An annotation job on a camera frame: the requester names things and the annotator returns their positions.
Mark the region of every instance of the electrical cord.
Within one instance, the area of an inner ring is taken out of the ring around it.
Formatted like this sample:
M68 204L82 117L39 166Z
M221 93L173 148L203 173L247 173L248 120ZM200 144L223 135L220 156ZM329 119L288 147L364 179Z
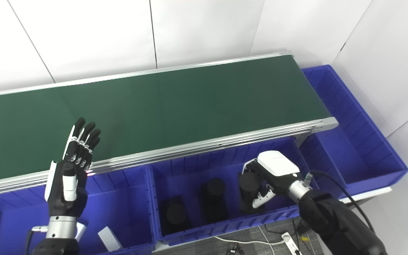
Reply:
M28 230L26 235L26 241L24 242L24 254L29 255L29 246L31 245L31 239L33 237L34 231L32 229Z
M320 176L325 176L327 178L329 178L331 181L334 182L334 184L336 184L339 189L342 190L342 192L347 196L347 198L353 203L353 206L355 206L357 208L357 210L360 212L361 216L363 216L364 220L366 221L366 224L368 224L368 227L371 229L372 232L375 233L374 228L371 224L371 221L369 221L369 218L366 216L366 214L364 213L364 211L361 209L361 207L357 204L357 202L352 198L352 196L347 192L347 190L345 190L344 187L342 187L341 184L338 183L337 180L335 180L335 178L333 178L332 176L330 176L329 174L327 174L326 172L322 172L322 171L317 171L317 170L313 170L310 172L312 175L320 175Z
M223 242L230 242L230 243L239 243L239 244L263 244L263 245L280 245L284 244L284 240L276 242L276 243L268 243L268 242L263 242L263 241L248 241L248 242L243 242L243 241L237 241L237 240L229 240L229 239L223 239L219 236L214 236L216 239L221 240Z
M267 242L270 242L270 241L268 240L267 236L264 234L264 231L262 231L261 226L257 226L257 227L258 227L259 230L261 231L261 233L262 233L262 235L264 236L265 240L266 240ZM270 245L270 250L272 250L272 254L275 255L275 250L273 250L272 245Z
M267 224L264 224L264 227L265 227L265 230L267 231L267 232L270 232L270 233L272 233L272 234L284 234L286 231L283 231L283 232L275 232L275 231L271 231L271 230L269 230L268 228L267 228Z
M297 227L295 226L295 219L292 220L292 225L294 226L294 232L295 232L295 236L297 238L297 248L298 248L298 250L300 250L300 243L298 242L298 233L297 233Z

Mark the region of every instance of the blue storage crate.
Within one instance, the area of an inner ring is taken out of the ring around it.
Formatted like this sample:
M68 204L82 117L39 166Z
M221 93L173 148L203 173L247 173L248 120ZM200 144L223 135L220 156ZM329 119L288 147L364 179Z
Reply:
M150 165L153 176L152 194L157 238L170 245L175 245L298 216L297 205L289 198L281 196L276 196L266 203L264 213L243 214L240 212L238 173L241 173L243 163L268 150L279 150L293 161L301 172L309 171L292 137L191 155ZM200 209L199 188L201 184L214 177L225 181L225 202L229 219L207 224ZM177 195L182 197L193 228L173 234L164 234L160 224L159 203Z
M87 229L79 242L80 255L108 253L97 234L105 226L124 247L111 254L150 254L154 250L149 178L147 167L139 166L87 179L89 199L79 219ZM23 254L28 230L48 224L44 190L42 186L0 194L0 255ZM29 254L43 238L45 233L33 235Z
M311 135L300 150L311 170L329 173L354 195L395 184L408 169L330 65L303 69L339 126ZM320 188L342 192L316 176Z

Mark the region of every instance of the power strip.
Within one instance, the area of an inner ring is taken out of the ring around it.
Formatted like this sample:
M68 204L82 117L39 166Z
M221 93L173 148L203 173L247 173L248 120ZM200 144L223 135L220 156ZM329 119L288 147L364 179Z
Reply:
M302 255L289 232L285 232L281 235L281 237L283 238L284 243L288 246L288 249L292 255Z

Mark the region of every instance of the gray carpet floor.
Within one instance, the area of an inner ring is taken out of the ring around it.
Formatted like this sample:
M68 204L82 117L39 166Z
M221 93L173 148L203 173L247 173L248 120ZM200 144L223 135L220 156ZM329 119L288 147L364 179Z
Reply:
M294 233L294 227L292 220L278 221L266 225L269 231L285 232L290 234ZM309 241L303 241L299 237L300 252L303 255L323 255L323 251L317 235L313 231L309 231L302 235L305 238L309 238ZM229 234L220 236L224 239L233 239L239 241L252 241L259 240L269 243L275 243L281 241L281 235L266 231L265 226L252 227L241 231L236 231ZM225 255L230 243L223 242L216 238L203 239L197 242L191 242L189 244L177 245L166 250L157 251L155 255ZM285 244L279 245L264 245L264 244L240 244L240 247L244 251L245 255L290 255L290 251Z

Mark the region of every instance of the robotic hand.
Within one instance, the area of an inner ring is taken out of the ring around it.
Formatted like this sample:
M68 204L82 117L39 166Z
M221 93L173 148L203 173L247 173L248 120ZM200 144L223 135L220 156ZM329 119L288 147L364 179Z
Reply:
M78 119L68 137L62 160L50 165L45 187L50 222L46 238L34 248L34 255L78 254L76 224L87 203L85 188L92 151L100 142L100 129L94 129L94 122L84 127L85 122L84 118Z
M275 195L290 197L298 204L303 221L334 255L387 255L384 244L373 230L344 203L327 192L309 187L310 179L300 180L298 167L280 152L261 152L245 163L242 175L247 172L254 172L268 183L267 192L259 187L251 207L258 208Z

